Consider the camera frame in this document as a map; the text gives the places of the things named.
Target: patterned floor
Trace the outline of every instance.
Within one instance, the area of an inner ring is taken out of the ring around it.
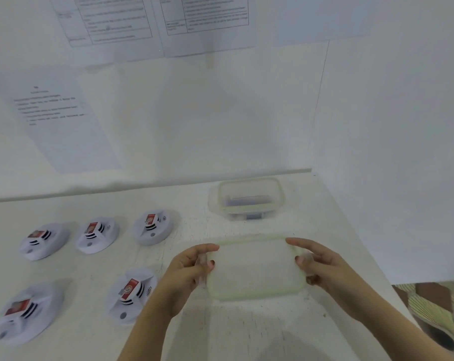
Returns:
[[[454,353],[454,282],[393,287],[424,332]]]

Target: white paper on wall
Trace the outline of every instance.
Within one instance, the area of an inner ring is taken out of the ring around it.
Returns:
[[[121,168],[70,67],[0,73],[0,95],[59,173]]]
[[[275,45],[367,34],[379,0],[277,0]]]
[[[255,46],[255,0],[152,0],[166,57]]]
[[[75,66],[163,57],[151,0],[50,1]]]

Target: hand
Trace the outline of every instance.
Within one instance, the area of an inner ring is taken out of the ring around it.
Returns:
[[[144,309],[148,311],[153,308],[154,311],[165,311],[171,318],[176,316],[197,287],[196,279],[206,277],[215,267],[213,261],[196,265],[197,258],[199,255],[218,249],[217,244],[206,243],[196,245],[176,255]]]
[[[296,256],[295,262],[307,276],[309,285],[323,288],[352,318],[362,322],[365,306],[375,301],[377,293],[336,252],[302,238],[286,238],[290,245],[311,251],[314,260]]]

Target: red sticker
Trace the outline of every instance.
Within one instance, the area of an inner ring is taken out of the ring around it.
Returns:
[[[39,238],[45,233],[44,230],[35,230],[32,234],[28,236],[28,238]]]
[[[88,228],[85,231],[85,234],[92,234],[93,231],[95,230],[95,227],[97,226],[98,222],[93,222],[88,225]]]
[[[148,216],[146,217],[146,220],[145,220],[145,224],[152,225],[153,219],[155,219],[155,214],[148,214]]]
[[[18,313],[19,311],[25,311],[28,307],[28,304],[30,303],[30,300],[31,299],[15,301],[13,304],[11,304],[10,309],[7,310],[5,315]]]
[[[136,285],[138,285],[137,280],[130,279],[130,281],[128,281],[128,284],[120,291],[123,300],[127,300],[128,296],[134,291]]]

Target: smoke detector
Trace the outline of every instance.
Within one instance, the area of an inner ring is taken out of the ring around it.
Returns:
[[[37,284],[10,299],[0,313],[0,342],[21,345],[42,333],[55,319],[63,291],[54,284]]]
[[[87,255],[103,251],[115,242],[119,231],[113,218],[95,218],[80,228],[75,247]]]
[[[45,224],[23,238],[19,252],[30,261],[45,258],[62,248],[69,235],[60,223]]]
[[[173,220],[166,210],[145,212],[134,222],[132,232],[141,245],[154,245],[167,238],[173,229]]]
[[[105,305],[108,315],[118,325],[133,325],[155,286],[157,276],[149,268],[128,271],[107,294]]]

